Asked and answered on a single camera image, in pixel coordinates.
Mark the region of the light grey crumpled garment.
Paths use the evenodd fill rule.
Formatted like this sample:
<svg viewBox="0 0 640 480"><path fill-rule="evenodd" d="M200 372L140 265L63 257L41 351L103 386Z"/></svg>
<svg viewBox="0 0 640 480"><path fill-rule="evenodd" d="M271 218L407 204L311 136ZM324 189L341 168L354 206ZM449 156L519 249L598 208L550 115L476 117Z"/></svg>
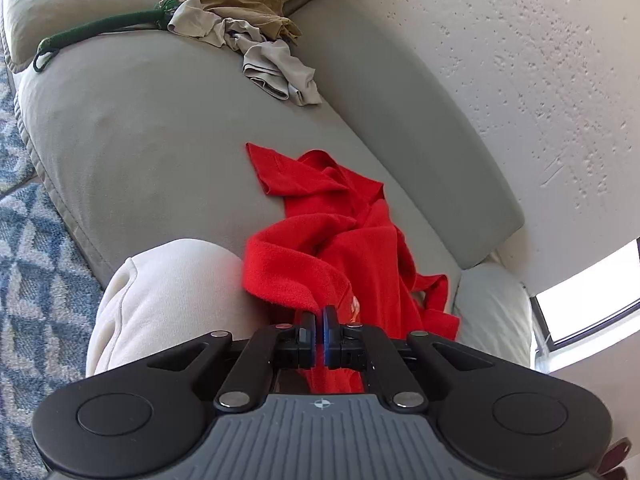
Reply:
<svg viewBox="0 0 640 480"><path fill-rule="evenodd" d="M178 36L241 53L243 75L273 98L292 101L297 106L322 103L314 69L292 55L284 40L268 40L248 21L222 18L206 11L200 0L186 0L172 14L167 29Z"/></svg>

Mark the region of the large light grey cushion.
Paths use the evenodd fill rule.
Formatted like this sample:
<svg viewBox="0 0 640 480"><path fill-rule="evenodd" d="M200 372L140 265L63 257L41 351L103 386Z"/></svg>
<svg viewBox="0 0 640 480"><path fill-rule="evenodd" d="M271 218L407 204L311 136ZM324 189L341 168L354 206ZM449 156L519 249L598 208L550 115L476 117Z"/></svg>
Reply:
<svg viewBox="0 0 640 480"><path fill-rule="evenodd" d="M532 366L533 313L523 284L495 262L462 272L452 313L456 341L491 356Z"/></svg>

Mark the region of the blue patterned rug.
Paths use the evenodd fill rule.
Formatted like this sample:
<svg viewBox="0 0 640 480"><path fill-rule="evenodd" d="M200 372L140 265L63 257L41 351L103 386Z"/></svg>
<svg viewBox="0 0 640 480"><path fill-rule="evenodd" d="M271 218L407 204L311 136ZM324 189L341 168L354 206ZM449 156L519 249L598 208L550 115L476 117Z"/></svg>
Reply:
<svg viewBox="0 0 640 480"><path fill-rule="evenodd" d="M32 414L85 375L102 297L18 131L15 90L1 72L1 475L42 479Z"/></svg>

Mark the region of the tan crumpled garment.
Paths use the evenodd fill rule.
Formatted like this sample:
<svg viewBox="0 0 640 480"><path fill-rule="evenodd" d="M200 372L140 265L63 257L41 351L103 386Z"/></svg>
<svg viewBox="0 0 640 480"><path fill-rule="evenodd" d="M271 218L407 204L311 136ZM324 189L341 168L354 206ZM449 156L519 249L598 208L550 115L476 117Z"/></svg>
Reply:
<svg viewBox="0 0 640 480"><path fill-rule="evenodd" d="M283 14L284 0L200 0L206 11L222 18L244 20L257 27L268 40L294 42L302 32Z"/></svg>

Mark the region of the green plush toy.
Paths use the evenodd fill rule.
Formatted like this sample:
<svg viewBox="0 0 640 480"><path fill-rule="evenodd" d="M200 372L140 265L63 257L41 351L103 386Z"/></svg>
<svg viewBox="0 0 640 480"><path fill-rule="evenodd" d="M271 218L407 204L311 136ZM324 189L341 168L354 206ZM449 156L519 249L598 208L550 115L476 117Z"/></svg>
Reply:
<svg viewBox="0 0 640 480"><path fill-rule="evenodd" d="M63 49L103 34L146 26L166 30L178 7L184 2L186 0L160 0L152 9L100 18L43 38L32 59L32 68L36 73L42 73Z"/></svg>

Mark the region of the grey sofa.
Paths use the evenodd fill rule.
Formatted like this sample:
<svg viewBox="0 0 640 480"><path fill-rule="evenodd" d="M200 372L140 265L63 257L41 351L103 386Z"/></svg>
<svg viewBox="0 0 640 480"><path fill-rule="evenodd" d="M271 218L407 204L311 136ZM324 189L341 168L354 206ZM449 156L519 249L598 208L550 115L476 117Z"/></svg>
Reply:
<svg viewBox="0 0 640 480"><path fill-rule="evenodd" d="M298 54L322 101L268 96L239 55L171 32L111 32L65 49L42 73L40 40L158 0L1 0L18 110L58 212L101 281L178 237L240 252L281 220L246 144L294 157L312 148L381 181L420 268L456 273L524 222L506 180L431 72L350 0L297 13Z"/></svg>

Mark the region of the red t-shirt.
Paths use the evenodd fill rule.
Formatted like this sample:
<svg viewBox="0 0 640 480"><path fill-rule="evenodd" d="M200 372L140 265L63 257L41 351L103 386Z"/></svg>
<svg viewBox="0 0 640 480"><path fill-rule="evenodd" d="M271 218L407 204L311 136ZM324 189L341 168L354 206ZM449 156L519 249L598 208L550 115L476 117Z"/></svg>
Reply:
<svg viewBox="0 0 640 480"><path fill-rule="evenodd" d="M285 211L246 242L247 292L293 310L296 320L334 307L340 323L378 326L392 339L413 330L456 338L449 280L416 270L382 183L320 150L298 159L255 144L246 150L265 194L279 197Z"/></svg>

